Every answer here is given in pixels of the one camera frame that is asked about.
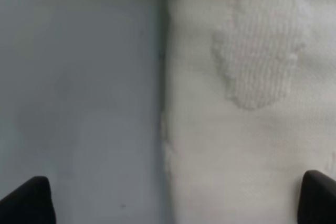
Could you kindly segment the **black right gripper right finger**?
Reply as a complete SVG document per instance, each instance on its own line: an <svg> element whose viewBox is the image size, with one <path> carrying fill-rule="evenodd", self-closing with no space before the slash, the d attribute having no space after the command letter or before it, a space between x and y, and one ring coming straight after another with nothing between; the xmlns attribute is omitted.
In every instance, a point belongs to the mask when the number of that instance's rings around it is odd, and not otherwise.
<svg viewBox="0 0 336 224"><path fill-rule="evenodd" d="M335 180L317 170L305 172L301 184L297 223L335 222Z"/></svg>

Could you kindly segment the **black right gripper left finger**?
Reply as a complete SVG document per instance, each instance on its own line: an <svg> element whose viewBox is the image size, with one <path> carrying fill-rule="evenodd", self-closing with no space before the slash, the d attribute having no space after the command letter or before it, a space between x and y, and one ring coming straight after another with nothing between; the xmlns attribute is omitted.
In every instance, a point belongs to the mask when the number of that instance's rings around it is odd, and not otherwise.
<svg viewBox="0 0 336 224"><path fill-rule="evenodd" d="M47 177L35 176L1 199L1 224L56 223Z"/></svg>

